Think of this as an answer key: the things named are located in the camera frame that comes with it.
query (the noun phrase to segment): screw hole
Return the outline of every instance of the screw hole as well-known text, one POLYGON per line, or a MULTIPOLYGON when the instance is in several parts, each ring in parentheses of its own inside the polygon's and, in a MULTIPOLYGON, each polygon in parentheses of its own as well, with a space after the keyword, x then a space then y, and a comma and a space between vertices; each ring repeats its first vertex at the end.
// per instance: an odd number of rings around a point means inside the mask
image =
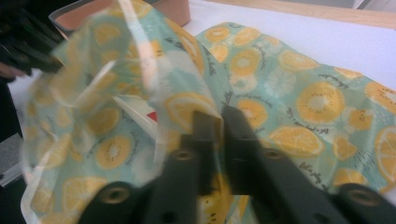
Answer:
POLYGON ((167 212, 163 214, 163 223, 173 223, 177 221, 177 215, 174 212, 167 212))
POLYGON ((273 151, 273 150, 264 151, 264 156, 265 156, 266 158, 269 158, 269 159, 272 159, 272 160, 277 160, 277 159, 282 158, 282 155, 281 155, 279 152, 273 151))
POLYGON ((329 224, 332 223, 332 221, 326 217, 325 215, 321 214, 321 213, 314 213, 312 214, 312 217, 314 218, 315 221, 317 221, 318 223, 323 223, 323 224, 329 224))
POLYGON ((348 195, 356 203, 360 203, 366 206, 376 206, 379 204, 378 197, 367 190, 353 189, 349 191, 348 195))
POLYGON ((180 150, 177 152, 175 157, 177 160, 180 160, 180 161, 188 161, 193 157, 193 154, 187 150, 180 150))
POLYGON ((122 203, 129 197, 129 191, 124 188, 107 189, 100 194, 103 203, 122 203))

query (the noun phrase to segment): fabric wrap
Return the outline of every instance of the fabric wrap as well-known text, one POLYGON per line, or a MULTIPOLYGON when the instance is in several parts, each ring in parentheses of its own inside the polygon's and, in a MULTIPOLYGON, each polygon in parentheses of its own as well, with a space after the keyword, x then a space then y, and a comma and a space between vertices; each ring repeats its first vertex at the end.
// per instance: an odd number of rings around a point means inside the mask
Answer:
MULTIPOLYGON (((26 106, 28 223, 76 223, 104 185, 145 185, 191 132, 192 111, 219 118, 221 138, 224 105, 243 110, 262 144, 290 155, 320 189, 395 182, 395 91, 252 28, 223 23, 194 38, 150 5, 119 0, 54 55, 64 67, 41 75, 26 106), (157 113, 156 139, 124 110, 136 98, 157 113)), ((255 223, 248 197, 230 194, 221 151, 200 223, 255 223)))

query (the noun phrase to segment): lemon print fabric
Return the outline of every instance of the lemon print fabric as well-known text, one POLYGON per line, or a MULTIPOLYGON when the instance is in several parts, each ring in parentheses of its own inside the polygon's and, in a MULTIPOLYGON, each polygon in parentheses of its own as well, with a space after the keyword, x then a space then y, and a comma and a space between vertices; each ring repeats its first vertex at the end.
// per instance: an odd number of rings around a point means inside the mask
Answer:
POLYGON ((53 209, 54 193, 48 188, 38 188, 32 200, 32 209, 40 213, 49 213, 53 209))
POLYGON ((40 224, 51 224, 51 223, 59 223, 59 224, 74 224, 78 222, 78 213, 69 212, 69 213, 48 213, 40 218, 40 224))
POLYGON ((230 35, 230 29, 227 27, 214 27, 205 32, 205 37, 210 42, 220 42, 230 35))
POLYGON ((260 127, 268 118, 264 105, 254 100, 240 100, 237 107, 244 112, 252 128, 260 127))
POLYGON ((236 34, 233 42, 236 46, 246 45, 260 35, 261 33, 258 30, 247 27, 236 34))
POLYGON ((367 185, 368 180, 359 171, 352 169, 339 169, 335 173, 334 181, 332 182, 332 184, 337 187, 343 184, 352 184, 352 183, 367 185))
POLYGON ((328 82, 306 87, 299 95, 297 110, 303 120, 323 123, 335 120, 345 107, 343 93, 328 82))
POLYGON ((65 180, 62 195, 64 211, 82 212, 92 196, 106 183, 105 179, 92 176, 65 180))
POLYGON ((317 157, 324 150, 323 142, 303 127, 280 127, 270 134, 270 139, 294 157, 317 157))
POLYGON ((370 82, 365 88, 365 93, 369 99, 396 114, 396 91, 379 83, 370 82))
POLYGON ((87 129, 90 133, 104 134, 112 130, 120 121, 120 111, 117 108, 103 108, 87 119, 87 129))
POLYGON ((118 135, 103 141, 96 151, 95 158, 103 169, 114 169, 122 165, 131 153, 131 139, 118 135))
POLYGON ((256 50, 243 49, 231 59, 230 72, 241 77, 254 74, 260 61, 260 54, 256 50))
MULTIPOLYGON (((27 219, 76 223, 106 184, 145 185, 191 133, 193 111, 218 118, 221 133, 225 105, 321 189, 396 182, 394 90, 253 28, 228 22, 194 37, 143 1, 133 0, 127 15, 123 3, 130 1, 114 1, 62 43, 53 54, 64 67, 30 89, 21 156, 27 219), (139 110, 125 94, 155 110, 155 139, 123 111, 139 110)), ((247 199, 230 194, 221 154, 216 192, 203 197, 199 214, 206 223, 253 220, 247 199)))
POLYGON ((183 130, 190 131, 192 125, 192 114, 200 111, 209 115, 215 115, 214 102, 203 95, 181 92, 165 100, 164 106, 170 119, 177 123, 183 130))
POLYGON ((319 64, 314 60, 291 50, 285 50, 279 55, 279 64, 289 71, 302 71, 319 67, 319 64))
POLYGON ((337 73, 341 74, 342 76, 344 76, 344 77, 346 77, 346 78, 350 78, 350 79, 357 78, 357 77, 362 77, 362 76, 363 76, 363 74, 360 73, 360 72, 351 71, 351 70, 344 69, 344 68, 335 67, 334 70, 335 70, 337 73))
POLYGON ((94 30, 94 36, 96 43, 103 45, 108 41, 115 39, 120 36, 120 29, 113 24, 104 23, 96 27, 94 30))
POLYGON ((72 123, 72 110, 69 107, 62 106, 56 112, 56 121, 60 127, 67 127, 72 123))
POLYGON ((344 161, 354 156, 358 149, 348 142, 345 137, 340 136, 335 139, 335 142, 332 146, 332 151, 338 160, 344 161))
POLYGON ((228 48, 224 45, 216 45, 209 51, 220 63, 228 57, 228 48))
POLYGON ((396 127, 382 130, 375 139, 375 155, 381 174, 396 182, 396 127))

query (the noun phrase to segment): red tag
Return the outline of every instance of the red tag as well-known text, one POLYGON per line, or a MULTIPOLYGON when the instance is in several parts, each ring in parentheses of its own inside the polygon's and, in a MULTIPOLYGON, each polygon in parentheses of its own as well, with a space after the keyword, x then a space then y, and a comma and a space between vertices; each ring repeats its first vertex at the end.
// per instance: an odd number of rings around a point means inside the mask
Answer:
POLYGON ((155 122, 157 122, 157 113, 152 112, 152 113, 147 114, 147 116, 149 118, 151 118, 152 120, 154 120, 155 122))

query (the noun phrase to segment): wooden edge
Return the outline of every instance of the wooden edge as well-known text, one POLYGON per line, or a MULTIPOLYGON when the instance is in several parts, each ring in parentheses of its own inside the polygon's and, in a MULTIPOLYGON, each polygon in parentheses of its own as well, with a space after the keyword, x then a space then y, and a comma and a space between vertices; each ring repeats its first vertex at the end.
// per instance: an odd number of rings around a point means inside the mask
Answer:
POLYGON ((396 13, 359 10, 343 7, 325 7, 273 0, 206 0, 239 7, 254 7, 331 21, 345 21, 396 30, 396 13))

